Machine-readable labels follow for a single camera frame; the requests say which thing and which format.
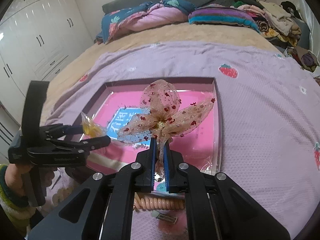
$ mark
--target green knit sleeve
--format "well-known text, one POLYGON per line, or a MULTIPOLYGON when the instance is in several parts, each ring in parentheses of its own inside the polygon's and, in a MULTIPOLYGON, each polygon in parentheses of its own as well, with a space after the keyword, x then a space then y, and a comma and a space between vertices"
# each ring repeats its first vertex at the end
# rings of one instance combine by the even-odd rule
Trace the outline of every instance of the green knit sleeve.
POLYGON ((36 209, 28 205, 27 197, 19 197, 9 189, 4 180, 6 169, 6 165, 0 165, 0 205, 12 224, 24 237, 27 233, 29 219, 36 209))

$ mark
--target bed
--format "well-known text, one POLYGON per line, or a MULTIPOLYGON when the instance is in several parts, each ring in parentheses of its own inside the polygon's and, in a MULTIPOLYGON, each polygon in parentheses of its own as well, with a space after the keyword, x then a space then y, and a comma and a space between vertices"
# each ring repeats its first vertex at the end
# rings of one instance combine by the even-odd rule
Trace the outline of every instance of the bed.
POLYGON ((47 120, 53 105, 61 94, 84 76, 103 53, 166 41, 207 41, 237 46, 254 46, 259 49, 279 52, 270 42, 252 29, 225 25, 190 25, 189 23, 145 30, 130 34, 109 44, 94 44, 50 82, 41 124, 44 124, 47 120))
POLYGON ((236 86, 204 63, 198 69, 189 65, 186 71, 182 67, 169 70, 158 66, 156 76, 151 72, 141 75, 134 71, 124 79, 159 77, 159 73, 163 77, 215 77, 222 90, 225 138, 222 171, 284 225, 292 239, 303 239, 305 233, 300 232, 307 223, 314 223, 309 219, 320 201, 320 173, 313 155, 314 143, 320 140, 320 120, 313 116, 319 106, 320 89, 293 59, 283 58, 271 43, 252 29, 182 23, 130 34, 109 44, 95 44, 50 83, 41 125, 47 119, 49 123, 73 124, 90 99, 88 91, 94 93, 101 86, 101 81, 93 81, 93 72, 102 71, 101 62, 111 59, 113 64, 110 64, 110 71, 109 65, 103 68, 104 82, 121 80, 124 75, 116 75, 115 67, 122 72, 128 69, 117 65, 116 58, 129 64, 130 53, 148 52, 149 44, 160 44, 167 52, 175 46, 208 48, 217 53, 217 58, 237 65, 240 74, 235 79, 236 86), (241 62, 228 58, 227 51, 230 57, 242 55, 241 62), (92 78, 90 85, 90 81, 84 82, 86 87, 79 82, 85 75, 92 78), (248 84, 246 75, 250 76, 248 84), (87 95, 84 102, 72 97, 73 93, 79 95, 80 90, 87 95), (66 102, 70 104, 67 113, 60 109, 66 102))

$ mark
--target beige blanket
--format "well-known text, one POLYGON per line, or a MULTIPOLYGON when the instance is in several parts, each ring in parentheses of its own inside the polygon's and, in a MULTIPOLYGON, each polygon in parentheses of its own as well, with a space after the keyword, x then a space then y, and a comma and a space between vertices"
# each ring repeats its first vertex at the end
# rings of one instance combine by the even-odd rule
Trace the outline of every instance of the beige blanket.
POLYGON ((44 125, 58 98, 94 65, 101 54, 165 41, 208 41, 238 46, 255 46, 259 49, 278 52, 270 42, 249 28, 226 25, 190 25, 189 23, 145 30, 109 44, 94 44, 51 81, 40 125, 44 125))

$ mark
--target strawberry print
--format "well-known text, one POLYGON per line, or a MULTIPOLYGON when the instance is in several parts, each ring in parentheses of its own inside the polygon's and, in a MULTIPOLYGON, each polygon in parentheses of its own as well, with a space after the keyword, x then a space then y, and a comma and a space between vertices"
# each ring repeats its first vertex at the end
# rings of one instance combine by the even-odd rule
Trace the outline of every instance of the strawberry print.
POLYGON ((222 74, 231 78, 236 78, 238 76, 238 71, 227 64, 221 65, 219 67, 219 70, 221 71, 222 74))
POLYGON ((79 79, 80 82, 85 81, 88 78, 88 74, 85 74, 82 78, 79 79))
POLYGON ((109 25, 109 35, 111 36, 113 32, 116 30, 117 23, 110 23, 109 25))
POLYGON ((318 171, 320 171, 320 143, 315 143, 315 148, 313 149, 313 152, 315 154, 315 160, 318 171))
POLYGON ((112 23, 118 23, 118 21, 120 20, 119 16, 115 16, 113 19, 111 19, 112 23))

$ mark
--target pile of clothes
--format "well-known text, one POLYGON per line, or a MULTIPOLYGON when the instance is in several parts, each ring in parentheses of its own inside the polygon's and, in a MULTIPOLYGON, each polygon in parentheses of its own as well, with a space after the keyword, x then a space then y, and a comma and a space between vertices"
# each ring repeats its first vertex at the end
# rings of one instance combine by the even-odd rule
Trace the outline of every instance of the pile of clothes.
POLYGON ((261 35, 273 45, 283 49, 297 46, 301 29, 292 14, 281 6, 259 0, 234 0, 233 7, 248 13, 258 25, 261 35))
POLYGON ((231 7, 250 15, 261 35, 286 57, 294 58, 320 85, 319 62, 309 51, 310 30, 293 3, 285 1, 279 6, 259 0, 234 0, 231 7))

